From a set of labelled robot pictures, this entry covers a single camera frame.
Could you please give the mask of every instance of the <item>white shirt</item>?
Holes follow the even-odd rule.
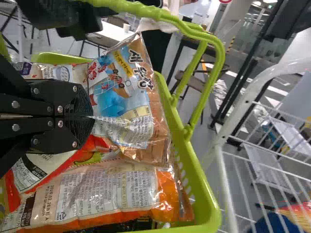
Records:
[[[177,16],[179,8],[184,5],[184,0],[162,0],[162,2],[162,9],[169,11],[173,16]],[[137,32],[157,29],[160,29],[165,33],[173,33],[178,31],[178,28],[170,23],[161,21],[157,22],[151,18],[141,18]]]

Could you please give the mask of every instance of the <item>green plastic handle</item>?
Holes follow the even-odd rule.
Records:
[[[0,54],[9,62],[11,61],[8,49],[6,48],[2,33],[0,33]]]
[[[216,51],[216,61],[214,68],[210,74],[208,82],[204,87],[202,95],[200,96],[197,107],[192,113],[190,125],[185,127],[186,128],[185,137],[188,140],[190,140],[194,127],[198,122],[201,112],[203,111],[206,101],[212,91],[212,86],[216,82],[217,77],[220,74],[220,71],[225,63],[225,48],[221,40],[203,31],[201,26],[195,25],[193,23],[183,22],[179,20],[178,17],[172,16],[170,12],[164,9],[156,8],[155,6],[145,6],[140,2],[129,2],[126,0],[81,0],[81,1],[88,2],[95,7],[108,7],[116,12],[128,12],[138,17],[148,17],[156,21],[163,21],[170,23],[176,26],[184,35],[201,41],[196,54],[194,55],[191,63],[184,72],[182,81],[177,88],[176,94],[172,95],[171,104],[174,107],[177,106],[179,95],[184,90],[186,84],[190,79],[191,74],[193,73],[196,65],[198,64],[202,55],[204,54],[207,48],[207,44],[210,43],[212,46],[214,46]]]

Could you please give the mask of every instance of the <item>black pants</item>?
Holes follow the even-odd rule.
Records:
[[[142,37],[144,38],[152,67],[159,73],[162,71],[165,52],[171,36],[171,33],[164,33],[161,30],[142,32]]]

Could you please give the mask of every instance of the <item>shopping basket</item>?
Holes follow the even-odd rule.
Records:
[[[170,94],[164,77],[155,72],[155,79],[160,91],[166,120],[172,135],[172,144],[175,147],[175,158],[178,162],[182,174],[182,182],[188,196],[194,201],[193,209],[195,214],[194,222],[180,222],[178,228],[161,229],[160,231],[176,232],[203,232],[214,233],[221,224],[221,213],[217,201],[207,183],[207,178],[200,166],[200,162],[195,155],[190,138],[194,127],[205,107],[205,103],[211,93],[212,86],[225,62],[225,49],[222,42],[215,36],[203,31],[202,27],[193,23],[183,22],[176,16],[172,16],[168,11],[154,6],[145,6],[140,2],[128,2],[126,0],[83,0],[95,7],[109,7],[116,12],[128,12],[138,17],[149,17],[156,21],[164,21],[176,26],[186,36],[200,40],[199,47],[188,65],[184,76],[176,90],[176,94]],[[195,108],[190,123],[184,125],[177,111],[178,97],[182,93],[185,85],[189,81],[196,65],[204,54],[207,44],[214,46],[216,51],[216,61],[214,68],[206,83],[202,95]],[[32,56],[32,62],[49,64],[71,64],[91,62],[90,59],[61,55],[51,52],[43,52]]]

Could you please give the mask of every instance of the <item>white cup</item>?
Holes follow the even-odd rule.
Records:
[[[125,33],[128,33],[128,31],[130,30],[130,25],[127,24],[127,23],[124,23],[124,24],[123,24],[123,29],[124,29],[124,32],[125,32]]]

